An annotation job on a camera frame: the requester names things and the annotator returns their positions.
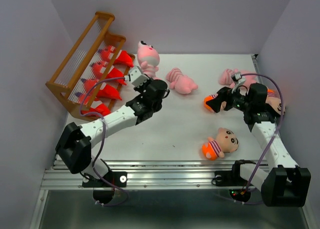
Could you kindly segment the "red shark plush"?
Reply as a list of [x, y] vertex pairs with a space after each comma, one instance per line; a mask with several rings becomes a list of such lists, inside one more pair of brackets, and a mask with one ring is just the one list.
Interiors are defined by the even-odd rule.
[[[77, 97], [78, 102], [80, 104], [83, 103], [83, 105], [86, 105], [90, 100], [90, 95], [86, 96], [85, 93], [76, 92], [74, 95]], [[88, 110], [82, 109], [80, 112], [82, 115], [95, 112], [101, 114], [102, 116], [107, 116], [111, 113], [109, 108], [97, 98], [94, 99]]]
[[[103, 73], [106, 71], [107, 69], [107, 65], [108, 63], [105, 61], [96, 61], [93, 62], [90, 67], [92, 70], [92, 73], [94, 74], [94, 76], [97, 79], [101, 79], [101, 77], [103, 76]], [[118, 70], [116, 67], [114, 67], [113, 65], [111, 66], [106, 78], [107, 79], [111, 79], [111, 78], [123, 78], [124, 74]]]
[[[105, 62], [110, 62], [115, 55], [116, 47], [113, 45], [105, 46], [104, 48], [98, 49], [100, 57]], [[133, 59], [125, 50], [119, 50], [118, 54], [115, 57], [113, 64], [121, 64], [132, 68], [134, 66]]]
[[[85, 92], [89, 92], [89, 90], [99, 82], [98, 79], [85, 79], [81, 78], [80, 81], [83, 83], [83, 87]], [[113, 86], [103, 82], [100, 86], [100, 89], [96, 95], [98, 98], [107, 98], [107, 99], [114, 99], [114, 100], [122, 100], [119, 91], [114, 88]]]

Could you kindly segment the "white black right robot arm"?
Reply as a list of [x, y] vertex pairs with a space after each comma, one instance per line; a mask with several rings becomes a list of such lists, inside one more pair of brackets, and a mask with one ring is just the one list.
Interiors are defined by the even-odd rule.
[[269, 172], [260, 168], [261, 160], [237, 160], [229, 171], [216, 171], [212, 180], [218, 187], [241, 186], [242, 190], [230, 196], [246, 203], [250, 187], [257, 188], [268, 207], [303, 207], [305, 205], [311, 173], [300, 167], [290, 156], [280, 136], [279, 128], [284, 115], [280, 98], [263, 84], [252, 83], [246, 94], [236, 88], [223, 87], [205, 98], [204, 104], [215, 113], [235, 108], [243, 112], [249, 131], [262, 149]]

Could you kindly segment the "pink striped pig plush front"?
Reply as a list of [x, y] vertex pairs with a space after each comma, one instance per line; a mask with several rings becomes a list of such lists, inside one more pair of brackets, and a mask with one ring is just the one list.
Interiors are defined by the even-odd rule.
[[159, 70], [160, 56], [152, 45], [143, 40], [139, 41], [137, 49], [137, 61], [139, 67], [149, 78], [158, 79], [156, 72]]

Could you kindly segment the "pink striped pig plush back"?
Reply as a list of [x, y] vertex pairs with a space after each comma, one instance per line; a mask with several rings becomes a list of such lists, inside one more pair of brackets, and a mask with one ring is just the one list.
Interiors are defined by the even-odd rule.
[[177, 67], [173, 68], [165, 78], [169, 82], [170, 89], [179, 94], [188, 95], [198, 89], [198, 85], [194, 80], [183, 74]]

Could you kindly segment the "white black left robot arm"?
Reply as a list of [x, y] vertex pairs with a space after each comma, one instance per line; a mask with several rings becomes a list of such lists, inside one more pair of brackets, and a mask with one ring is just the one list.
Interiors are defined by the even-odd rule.
[[96, 120], [81, 125], [71, 122], [65, 126], [55, 151], [72, 174], [87, 174], [100, 186], [118, 190], [125, 187], [124, 182], [114, 184], [118, 178], [106, 163], [92, 155], [92, 148], [97, 144], [103, 146], [107, 137], [150, 119], [162, 108], [163, 99], [170, 93], [165, 81], [152, 78], [147, 78], [134, 90], [139, 95], [118, 110], [106, 116], [94, 111]]

